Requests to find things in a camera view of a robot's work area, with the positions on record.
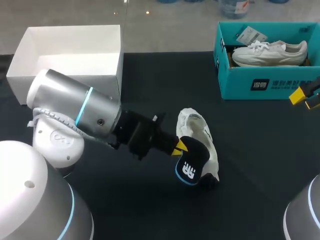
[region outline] water bottle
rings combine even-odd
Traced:
[[[241,19],[247,15],[249,0],[219,0],[219,8],[229,19]]]
[[[269,0],[269,1],[275,4],[285,4],[289,0]]]

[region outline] teal shoe box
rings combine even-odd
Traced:
[[[299,44],[305,40],[309,66],[233,66],[232,48],[245,47],[237,38],[248,26],[266,35],[269,43],[281,40]],[[287,100],[301,83],[320,76],[320,25],[314,22],[219,22],[213,54],[223,99]]]

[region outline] shoe tag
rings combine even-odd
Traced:
[[[261,32],[253,29],[250,26],[247,26],[246,29],[239,35],[236,39],[239,43],[249,46],[250,44],[254,43],[256,40],[259,42],[266,41],[268,37]]]

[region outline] table surface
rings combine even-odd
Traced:
[[[0,57],[2,73],[9,61]],[[3,76],[0,141],[31,145],[32,112]],[[86,141],[67,180],[92,211],[94,240],[285,239],[287,204],[320,172],[320,110],[289,100],[222,100],[212,52],[126,53],[122,106],[150,118],[166,112],[162,128],[171,133],[180,110],[197,110],[213,137],[220,184],[183,185],[178,159],[157,150],[139,162],[126,146]]]

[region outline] white sneaker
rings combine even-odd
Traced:
[[[241,67],[299,66],[304,63],[307,54],[306,41],[297,45],[283,41],[273,43],[256,41],[250,46],[235,49],[232,59]]]
[[[203,167],[201,177],[212,174],[219,181],[217,151],[205,119],[192,108],[183,109],[178,116],[176,135],[179,138],[182,136],[195,138],[208,148],[210,158]]]

